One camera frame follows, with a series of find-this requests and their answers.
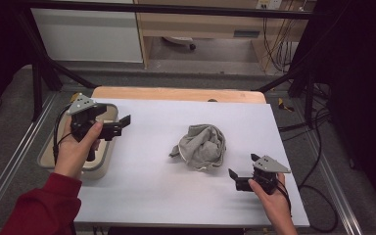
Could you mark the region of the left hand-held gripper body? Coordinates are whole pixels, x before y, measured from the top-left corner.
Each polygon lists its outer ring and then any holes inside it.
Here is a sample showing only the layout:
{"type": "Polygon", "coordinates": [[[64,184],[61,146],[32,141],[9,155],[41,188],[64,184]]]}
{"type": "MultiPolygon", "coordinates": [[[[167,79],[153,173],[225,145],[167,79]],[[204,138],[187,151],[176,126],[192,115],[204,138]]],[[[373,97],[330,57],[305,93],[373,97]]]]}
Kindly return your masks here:
{"type": "MultiPolygon", "coordinates": [[[[99,104],[105,103],[97,103],[89,97],[79,94],[70,105],[67,115],[71,116],[71,135],[77,142],[80,142],[93,124],[97,122],[97,116],[94,115],[93,109],[99,104]]],[[[122,130],[123,128],[119,126],[119,120],[103,123],[103,128],[98,138],[112,141],[114,137],[121,136],[122,130]]]]}

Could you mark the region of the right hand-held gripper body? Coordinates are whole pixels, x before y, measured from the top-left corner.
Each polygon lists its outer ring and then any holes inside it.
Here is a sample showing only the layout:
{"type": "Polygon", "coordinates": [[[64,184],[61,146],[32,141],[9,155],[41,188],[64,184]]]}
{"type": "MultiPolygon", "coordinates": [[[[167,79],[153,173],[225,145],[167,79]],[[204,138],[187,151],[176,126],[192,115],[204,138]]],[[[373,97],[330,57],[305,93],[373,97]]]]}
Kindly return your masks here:
{"type": "MultiPolygon", "coordinates": [[[[276,190],[278,186],[277,174],[290,173],[291,170],[277,162],[270,156],[263,156],[256,162],[253,162],[254,172],[250,177],[256,183],[260,185],[263,191],[271,195],[276,190]]],[[[249,177],[240,177],[235,181],[235,187],[237,191],[247,191],[252,192],[252,188],[249,185],[249,177]]]]}

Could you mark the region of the grey cloth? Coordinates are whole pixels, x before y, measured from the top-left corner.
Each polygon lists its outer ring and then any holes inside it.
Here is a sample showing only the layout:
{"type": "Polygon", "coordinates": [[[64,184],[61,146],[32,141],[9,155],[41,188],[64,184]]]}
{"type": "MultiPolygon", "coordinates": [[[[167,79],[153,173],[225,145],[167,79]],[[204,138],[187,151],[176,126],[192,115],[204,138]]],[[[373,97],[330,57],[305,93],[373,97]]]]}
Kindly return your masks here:
{"type": "Polygon", "coordinates": [[[210,170],[221,167],[226,151],[226,138],[222,131],[212,124],[195,124],[172,148],[169,156],[179,157],[196,170],[210,170]]]}

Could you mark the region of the beige storage basket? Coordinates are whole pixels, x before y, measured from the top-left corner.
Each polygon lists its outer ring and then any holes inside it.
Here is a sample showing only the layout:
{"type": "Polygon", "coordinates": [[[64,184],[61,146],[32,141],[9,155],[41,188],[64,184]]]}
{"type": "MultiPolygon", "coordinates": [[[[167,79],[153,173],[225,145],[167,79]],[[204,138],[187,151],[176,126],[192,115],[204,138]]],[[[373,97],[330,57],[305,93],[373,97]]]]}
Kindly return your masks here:
{"type": "MultiPolygon", "coordinates": [[[[96,117],[98,121],[110,123],[118,120],[118,108],[113,104],[107,105],[107,111],[96,117]]],[[[52,172],[54,170],[55,162],[53,156],[54,146],[54,132],[51,132],[47,140],[47,146],[41,151],[37,157],[37,164],[52,172]]],[[[112,150],[115,146],[116,139],[112,141],[101,140],[98,150],[95,152],[95,160],[92,162],[85,162],[81,178],[86,180],[97,180],[105,176],[112,157],[112,150]]]]}

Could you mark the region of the person's right hand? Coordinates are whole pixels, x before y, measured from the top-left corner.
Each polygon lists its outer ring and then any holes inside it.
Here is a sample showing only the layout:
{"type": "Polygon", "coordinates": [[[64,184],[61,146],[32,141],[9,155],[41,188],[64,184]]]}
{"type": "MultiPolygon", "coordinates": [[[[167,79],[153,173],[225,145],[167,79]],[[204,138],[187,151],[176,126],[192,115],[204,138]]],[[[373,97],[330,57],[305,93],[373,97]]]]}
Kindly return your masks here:
{"type": "Polygon", "coordinates": [[[292,223],[291,210],[289,209],[288,201],[279,190],[268,195],[253,179],[249,179],[248,182],[261,201],[264,211],[272,225],[292,223]]]}

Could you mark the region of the person's left hand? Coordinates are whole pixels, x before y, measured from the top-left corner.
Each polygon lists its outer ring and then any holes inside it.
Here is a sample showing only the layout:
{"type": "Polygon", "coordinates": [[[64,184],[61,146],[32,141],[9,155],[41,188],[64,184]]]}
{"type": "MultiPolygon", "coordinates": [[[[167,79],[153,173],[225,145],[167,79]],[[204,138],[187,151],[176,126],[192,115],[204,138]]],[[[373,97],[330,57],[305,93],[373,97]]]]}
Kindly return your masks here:
{"type": "Polygon", "coordinates": [[[102,128],[102,122],[95,122],[83,139],[77,142],[71,135],[71,118],[68,117],[63,132],[64,139],[59,144],[59,155],[54,172],[79,179],[88,153],[98,149],[100,143],[98,137],[102,128]]]}

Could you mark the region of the light wooden table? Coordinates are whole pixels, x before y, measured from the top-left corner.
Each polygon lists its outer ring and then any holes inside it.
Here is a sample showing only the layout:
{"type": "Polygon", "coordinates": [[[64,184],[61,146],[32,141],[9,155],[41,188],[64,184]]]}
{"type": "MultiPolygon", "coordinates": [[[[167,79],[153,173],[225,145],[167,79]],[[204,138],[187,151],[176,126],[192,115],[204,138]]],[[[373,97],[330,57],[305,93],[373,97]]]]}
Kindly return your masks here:
{"type": "Polygon", "coordinates": [[[173,100],[200,102],[216,100],[216,102],[220,103],[266,103],[266,99],[261,92],[232,89],[215,90],[164,87],[100,86],[94,89],[92,97],[99,99],[173,100]]]}

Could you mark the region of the white cabinet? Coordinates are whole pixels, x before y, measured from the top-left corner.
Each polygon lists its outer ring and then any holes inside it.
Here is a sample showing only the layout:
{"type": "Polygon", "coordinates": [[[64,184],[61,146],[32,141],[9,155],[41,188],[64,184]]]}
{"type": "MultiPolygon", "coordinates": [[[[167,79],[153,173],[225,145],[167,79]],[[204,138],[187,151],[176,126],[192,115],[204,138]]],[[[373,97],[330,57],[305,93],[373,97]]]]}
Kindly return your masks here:
{"type": "Polygon", "coordinates": [[[143,61],[132,13],[32,9],[48,55],[58,61],[143,61]]]}

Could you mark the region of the office chair base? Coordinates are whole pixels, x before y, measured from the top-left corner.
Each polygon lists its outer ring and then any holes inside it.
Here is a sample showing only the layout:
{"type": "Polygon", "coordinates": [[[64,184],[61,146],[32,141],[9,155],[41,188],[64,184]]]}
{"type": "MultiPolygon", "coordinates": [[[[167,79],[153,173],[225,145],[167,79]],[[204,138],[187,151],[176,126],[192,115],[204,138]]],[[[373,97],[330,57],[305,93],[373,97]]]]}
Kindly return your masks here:
{"type": "Polygon", "coordinates": [[[190,50],[196,49],[196,45],[191,37],[165,37],[164,40],[170,43],[188,46],[190,50]]]}

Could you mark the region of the light wooden desk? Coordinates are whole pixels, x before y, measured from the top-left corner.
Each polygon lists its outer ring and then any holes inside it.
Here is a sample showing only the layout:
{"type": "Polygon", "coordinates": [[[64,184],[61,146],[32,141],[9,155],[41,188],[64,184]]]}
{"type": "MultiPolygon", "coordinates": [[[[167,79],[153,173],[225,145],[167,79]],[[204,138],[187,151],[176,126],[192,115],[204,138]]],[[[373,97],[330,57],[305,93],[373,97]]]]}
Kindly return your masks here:
{"type": "MultiPolygon", "coordinates": [[[[258,0],[133,0],[136,4],[222,7],[255,10],[258,0]]],[[[282,0],[278,10],[299,11],[305,0],[282,0]]],[[[148,59],[150,37],[193,37],[249,39],[263,71],[274,68],[277,51],[298,43],[306,29],[306,20],[252,19],[198,15],[138,13],[136,19],[142,43],[143,59],[148,59]]]]}

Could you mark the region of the aluminium floor rail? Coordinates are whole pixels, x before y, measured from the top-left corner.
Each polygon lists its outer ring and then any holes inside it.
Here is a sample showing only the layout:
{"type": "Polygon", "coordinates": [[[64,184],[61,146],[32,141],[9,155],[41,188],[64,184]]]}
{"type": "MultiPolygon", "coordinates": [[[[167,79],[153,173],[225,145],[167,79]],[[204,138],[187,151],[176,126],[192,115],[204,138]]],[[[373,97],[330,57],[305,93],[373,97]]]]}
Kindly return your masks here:
{"type": "Polygon", "coordinates": [[[17,149],[10,157],[9,161],[6,163],[5,168],[0,173],[0,201],[3,198],[6,190],[9,187],[15,173],[17,172],[19,166],[21,165],[25,155],[27,154],[31,144],[33,143],[34,138],[38,134],[38,131],[42,127],[45,119],[48,117],[48,114],[53,107],[54,101],[57,98],[58,93],[51,92],[48,97],[45,99],[42,106],[42,113],[38,116],[37,120],[33,121],[23,139],[19,143],[17,149]]]}
{"type": "Polygon", "coordinates": [[[313,130],[307,135],[314,156],[319,159],[318,167],[323,176],[328,192],[332,198],[339,218],[348,235],[362,235],[362,229],[356,219],[337,176],[322,152],[322,140],[320,134],[313,130]]]}

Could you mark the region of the black metal frame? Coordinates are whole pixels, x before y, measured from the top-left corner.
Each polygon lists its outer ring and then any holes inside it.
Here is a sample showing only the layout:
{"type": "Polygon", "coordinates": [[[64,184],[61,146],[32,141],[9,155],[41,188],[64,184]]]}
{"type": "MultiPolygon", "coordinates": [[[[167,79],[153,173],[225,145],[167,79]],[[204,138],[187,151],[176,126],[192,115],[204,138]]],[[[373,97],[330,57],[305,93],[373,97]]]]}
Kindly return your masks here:
{"type": "Polygon", "coordinates": [[[155,4],[126,4],[91,1],[55,1],[55,0],[9,0],[9,7],[15,11],[15,19],[18,21],[26,42],[31,50],[30,54],[35,61],[44,68],[44,80],[49,81],[49,87],[59,90],[62,87],[61,80],[55,74],[59,71],[80,85],[94,89],[96,84],[87,81],[61,64],[55,62],[47,55],[44,43],[40,39],[39,32],[32,28],[32,23],[24,16],[24,12],[30,9],[47,10],[71,10],[71,11],[95,11],[95,12],[120,12],[143,14],[168,14],[168,15],[198,15],[219,16],[237,18],[261,18],[261,19],[288,19],[288,20],[319,20],[326,17],[322,13],[280,11],[280,10],[246,10],[239,8],[181,6],[181,5],[155,5],[155,4]]]}

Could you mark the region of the white wall socket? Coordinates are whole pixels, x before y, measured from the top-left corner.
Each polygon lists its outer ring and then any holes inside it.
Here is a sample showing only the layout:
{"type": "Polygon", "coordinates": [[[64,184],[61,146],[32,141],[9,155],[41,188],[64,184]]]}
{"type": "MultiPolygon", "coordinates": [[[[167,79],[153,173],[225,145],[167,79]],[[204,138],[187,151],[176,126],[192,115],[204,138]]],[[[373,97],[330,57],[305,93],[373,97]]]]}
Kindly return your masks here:
{"type": "Polygon", "coordinates": [[[256,8],[264,10],[278,10],[282,4],[282,0],[258,0],[256,8]]]}

